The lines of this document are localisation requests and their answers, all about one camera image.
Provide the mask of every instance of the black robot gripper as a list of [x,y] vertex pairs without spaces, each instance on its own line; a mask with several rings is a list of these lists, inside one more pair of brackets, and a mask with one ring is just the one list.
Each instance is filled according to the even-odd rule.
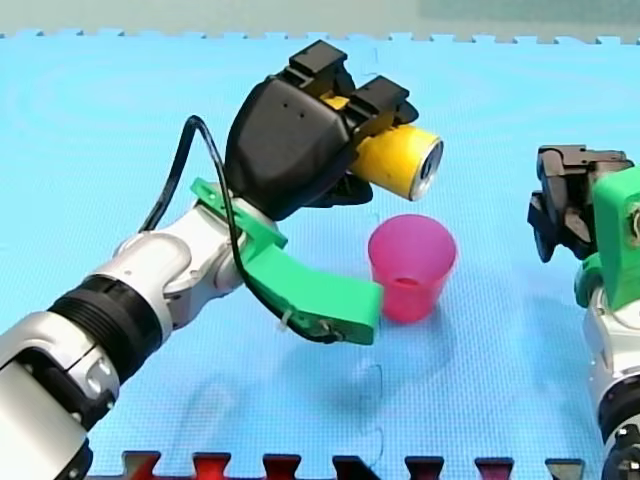
[[538,149],[542,189],[529,202],[540,259],[551,260],[558,245],[584,260],[597,251],[591,189],[602,176],[633,167],[624,152],[588,150],[585,145],[548,145]]

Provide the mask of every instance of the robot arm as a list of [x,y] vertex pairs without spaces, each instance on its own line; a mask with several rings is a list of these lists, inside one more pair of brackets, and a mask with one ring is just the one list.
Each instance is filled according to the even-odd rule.
[[[366,203],[371,183],[417,200],[442,142],[408,125],[417,118],[408,91],[384,77],[356,89],[345,60],[316,42],[257,85],[224,164],[204,122],[190,117],[139,232],[46,311],[0,336],[0,478],[84,478],[87,434],[123,384],[174,330],[242,284],[306,340],[373,342],[381,288],[296,262],[275,222],[304,207]],[[196,132],[219,183],[196,179],[193,206],[158,229]]]
[[640,167],[623,152],[542,147],[542,190],[529,223],[540,258],[557,245],[582,260],[576,302],[586,309],[589,393],[605,444],[603,480],[640,479]]

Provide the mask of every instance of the foam mat tile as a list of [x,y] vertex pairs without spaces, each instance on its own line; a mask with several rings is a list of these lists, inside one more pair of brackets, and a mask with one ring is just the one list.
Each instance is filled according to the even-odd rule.
[[[121,34],[0,41],[0,213],[10,226],[0,268],[13,272],[0,288],[15,292],[1,329],[46,308],[138,228],[190,114],[222,148],[251,87],[311,41]],[[580,458],[584,478],[597,479],[577,262],[560,254],[542,265],[526,211],[542,144],[640,158],[640,50],[451,36],[332,43],[357,84],[379,73],[410,90],[417,124],[444,138],[445,157],[419,203],[376,190],[366,206],[299,212],[282,224],[288,251],[367,276],[366,240],[380,222],[438,218],[460,251],[438,313],[407,328],[383,321],[371,348],[325,348],[279,331],[244,289],[213,302],[91,433],[92,474],[121,475],[122,451],[151,450],[165,477],[190,475],[193,452],[229,452],[234,478],[264,475],[262,455],[273,453],[299,455],[300,478],[335,478],[331,459],[355,455],[383,480],[427,468],[416,457],[444,459],[443,480],[478,478],[476,459],[487,458],[513,459],[515,480],[549,478],[548,458]],[[186,179],[213,177],[198,145]],[[191,203],[187,181],[167,220]]]
[[496,43],[495,35],[473,35],[471,37],[473,43]]
[[619,46],[622,45],[622,39],[620,37],[612,37],[612,36],[600,36],[596,38],[597,45],[610,45],[610,46]]

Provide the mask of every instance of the screw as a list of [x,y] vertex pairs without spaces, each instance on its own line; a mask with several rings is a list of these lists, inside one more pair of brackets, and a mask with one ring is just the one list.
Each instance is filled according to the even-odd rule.
[[640,242],[640,207],[636,207],[630,215],[631,237],[634,243]]

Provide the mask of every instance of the table surface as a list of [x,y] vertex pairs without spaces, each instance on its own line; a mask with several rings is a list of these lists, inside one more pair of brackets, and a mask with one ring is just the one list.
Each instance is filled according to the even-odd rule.
[[[0,41],[0,289],[5,329],[75,286],[144,219],[184,120],[199,114],[220,147],[250,88],[310,39],[35,37]],[[419,203],[376,190],[369,205],[300,211],[288,251],[368,276],[365,246],[391,216],[418,212],[454,234],[459,260],[437,315],[382,324],[373,347],[319,346],[277,329],[245,289],[208,305],[130,380],[92,433],[94,474],[124,450],[158,450],[157,472],[187,475],[194,452],[229,452],[227,473],[259,477],[265,453],[299,454],[301,478],[329,478],[358,455],[384,479],[404,458],[442,456],[442,478],[474,478],[477,457],[511,457],[513,478],[547,478],[547,458],[580,458],[598,478],[601,445],[586,391],[589,353],[573,300],[578,262],[543,265],[526,222],[543,144],[640,157],[640,47],[417,42],[332,43],[357,84],[408,88],[417,124],[445,156]],[[167,221],[214,178],[200,142]]]

